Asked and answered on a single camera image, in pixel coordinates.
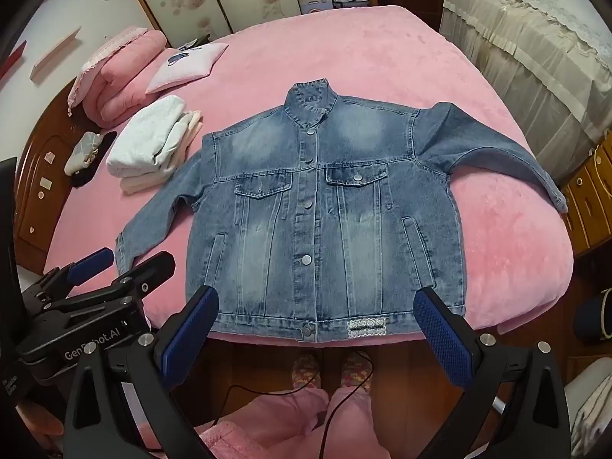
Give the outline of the grey white socks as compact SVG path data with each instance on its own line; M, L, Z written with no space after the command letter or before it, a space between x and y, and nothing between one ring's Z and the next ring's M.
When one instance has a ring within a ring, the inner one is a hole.
M72 187L84 187L98 172L99 165L117 137L116 132L85 132L64 165Z

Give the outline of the wooden headboard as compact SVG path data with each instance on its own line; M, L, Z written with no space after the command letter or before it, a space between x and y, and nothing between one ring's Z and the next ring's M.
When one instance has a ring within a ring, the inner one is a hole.
M67 108L70 83L58 92L38 118L16 170L16 264L44 272L55 227L72 190L64 166L86 132L99 128L83 108Z

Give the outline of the pink fuzzy slippers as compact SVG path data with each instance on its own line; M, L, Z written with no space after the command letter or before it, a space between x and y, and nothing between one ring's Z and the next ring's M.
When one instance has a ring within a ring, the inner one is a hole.
M290 380L294 390L322 390L325 378L338 376L341 389L361 389L366 394L373 384L373 361L364 350L350 351L342 361L327 361L322 354L302 351L293 361Z

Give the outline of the beige covered bed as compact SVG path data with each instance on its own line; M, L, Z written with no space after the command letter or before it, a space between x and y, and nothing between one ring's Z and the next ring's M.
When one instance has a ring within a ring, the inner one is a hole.
M444 0L441 35L488 80L556 180L611 128L611 31L589 0Z

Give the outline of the folded white clothes stack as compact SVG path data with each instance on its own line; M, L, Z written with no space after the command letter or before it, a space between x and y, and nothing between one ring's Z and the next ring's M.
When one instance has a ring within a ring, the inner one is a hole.
M117 136L106 165L131 195L163 184L187 159L202 127L201 112L188 111L171 94L137 112Z

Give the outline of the white printed pillow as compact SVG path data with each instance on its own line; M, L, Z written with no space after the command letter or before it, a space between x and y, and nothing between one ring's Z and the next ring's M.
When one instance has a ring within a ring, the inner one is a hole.
M213 42L179 50L160 66L145 92L157 93L209 76L227 48L224 42Z

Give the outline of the folded pink quilt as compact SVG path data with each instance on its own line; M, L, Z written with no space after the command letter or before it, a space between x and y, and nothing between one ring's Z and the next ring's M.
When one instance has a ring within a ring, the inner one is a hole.
M67 97L67 112L82 107L101 129L115 127L156 97L147 94L153 66L166 51L159 30L129 27L106 41L79 71Z

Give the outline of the blue denim jacket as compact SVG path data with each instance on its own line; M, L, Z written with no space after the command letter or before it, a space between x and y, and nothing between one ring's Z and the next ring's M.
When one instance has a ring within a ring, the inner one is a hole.
M120 272L192 210L186 291L219 294L214 332L307 343L418 332L415 293L465 310L467 270L450 176L459 166L564 195L524 147L450 103L353 98L326 80L221 132L117 236Z

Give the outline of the wooden nightstand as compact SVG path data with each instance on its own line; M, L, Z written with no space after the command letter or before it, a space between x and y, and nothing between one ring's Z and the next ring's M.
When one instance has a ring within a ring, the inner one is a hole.
M611 133L608 132L562 188L568 205L568 212L562 217L576 257L611 241L611 177Z

